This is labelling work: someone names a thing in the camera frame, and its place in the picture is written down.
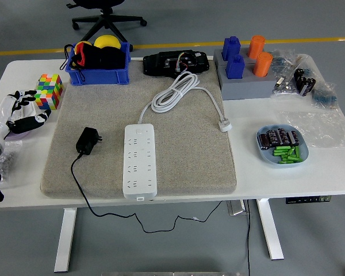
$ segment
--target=yellow ball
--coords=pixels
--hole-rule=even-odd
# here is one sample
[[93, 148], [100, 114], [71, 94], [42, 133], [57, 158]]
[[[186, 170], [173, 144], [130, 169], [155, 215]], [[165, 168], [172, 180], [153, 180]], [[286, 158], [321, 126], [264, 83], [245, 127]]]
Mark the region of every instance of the yellow ball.
[[77, 50], [76, 47], [77, 47], [80, 43], [86, 43], [86, 44], [88, 44], [88, 45], [92, 45], [91, 42], [88, 42], [88, 41], [80, 41], [80, 42], [78, 42], [78, 43], [75, 45], [75, 47], [74, 47], [74, 54], [78, 54], [78, 50]]
[[110, 46], [120, 49], [121, 44], [119, 42], [119, 39], [112, 35], [106, 34], [104, 36], [97, 37], [93, 46], [96, 46], [98, 48]]

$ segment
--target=black power adapter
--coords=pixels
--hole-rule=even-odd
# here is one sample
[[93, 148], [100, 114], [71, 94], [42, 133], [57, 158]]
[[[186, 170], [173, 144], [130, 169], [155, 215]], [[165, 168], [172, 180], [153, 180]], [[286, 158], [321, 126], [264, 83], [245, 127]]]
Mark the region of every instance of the black power adapter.
[[93, 146], [97, 144], [98, 141], [102, 141], [101, 136], [94, 128], [85, 127], [81, 136], [76, 142], [76, 151], [80, 154], [90, 155]]

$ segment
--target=gray floor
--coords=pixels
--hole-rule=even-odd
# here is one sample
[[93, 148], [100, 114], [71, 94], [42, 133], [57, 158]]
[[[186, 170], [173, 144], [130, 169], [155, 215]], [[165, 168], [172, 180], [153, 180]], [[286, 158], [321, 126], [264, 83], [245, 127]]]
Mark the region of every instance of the gray floor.
[[[74, 31], [72, 17], [97, 14], [68, 10], [67, 1], [0, 1], [0, 51], [62, 48], [82, 38], [88, 25]], [[134, 45], [223, 41], [232, 35], [250, 40], [345, 36], [343, 1], [158, 1], [127, 0], [116, 13], [143, 16], [119, 24]], [[208, 55], [216, 47], [199, 47]], [[337, 84], [345, 114], [345, 41], [267, 44], [291, 48], [315, 60], [326, 81]], [[165, 49], [136, 49], [144, 56]], [[62, 59], [63, 54], [0, 55], [0, 77], [12, 60]], [[345, 276], [345, 195], [329, 203], [285, 205], [270, 201], [284, 260], [271, 261], [255, 202], [251, 201], [250, 262], [252, 275]], [[175, 216], [204, 219], [216, 202], [119, 206], [98, 212], [137, 212], [148, 230], [172, 226]], [[63, 212], [0, 211], [0, 275], [52, 275]], [[178, 221], [169, 233], [144, 234], [135, 219], [96, 218], [87, 209], [77, 215], [70, 275], [103, 271], [234, 271], [247, 273], [247, 216], [229, 217], [225, 204], [204, 223]]]

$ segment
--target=table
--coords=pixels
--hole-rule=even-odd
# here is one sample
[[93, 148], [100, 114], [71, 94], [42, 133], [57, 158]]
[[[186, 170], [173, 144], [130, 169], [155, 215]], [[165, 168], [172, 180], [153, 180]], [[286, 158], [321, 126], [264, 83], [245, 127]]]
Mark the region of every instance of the table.
[[[63, 60], [23, 60], [9, 63], [0, 80], [0, 101], [16, 90], [34, 89], [41, 74], [60, 74], [66, 87], [69, 77], [66, 72], [59, 70], [62, 62]], [[277, 111], [287, 110], [289, 106], [299, 106], [305, 111], [311, 108], [304, 105], [299, 97], [277, 102], [270, 98], [224, 101], [225, 115], [233, 125], [229, 131], [229, 139], [237, 178], [237, 188], [231, 194], [176, 197], [157, 195], [153, 201], [143, 203], [124, 198], [92, 199], [90, 203], [92, 206], [110, 206], [256, 199], [271, 259], [283, 259], [268, 199], [345, 194], [345, 148], [309, 147], [306, 163], [293, 168], [275, 168], [260, 157], [255, 137], [257, 130], [264, 125], [280, 123]], [[40, 179], [57, 120], [58, 111], [55, 110], [44, 126], [23, 138], [23, 145], [9, 180], [0, 184], [5, 195], [4, 201], [0, 202], [0, 209], [64, 208], [55, 271], [67, 271], [76, 208], [85, 207], [86, 204], [82, 199], [48, 198], [40, 191]]]

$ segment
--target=robotic hand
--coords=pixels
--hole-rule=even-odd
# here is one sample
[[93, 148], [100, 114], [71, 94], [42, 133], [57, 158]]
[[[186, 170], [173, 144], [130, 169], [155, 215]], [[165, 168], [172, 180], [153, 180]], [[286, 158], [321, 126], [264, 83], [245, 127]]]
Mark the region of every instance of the robotic hand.
[[[10, 133], [20, 134], [31, 131], [42, 126], [51, 110], [45, 110], [43, 113], [23, 117], [23, 106], [29, 105], [31, 101], [35, 100], [34, 95], [36, 90], [16, 91], [14, 94], [7, 95], [0, 103], [0, 155], [3, 153], [5, 146], [5, 138]], [[3, 195], [0, 195], [0, 201], [3, 200]]]

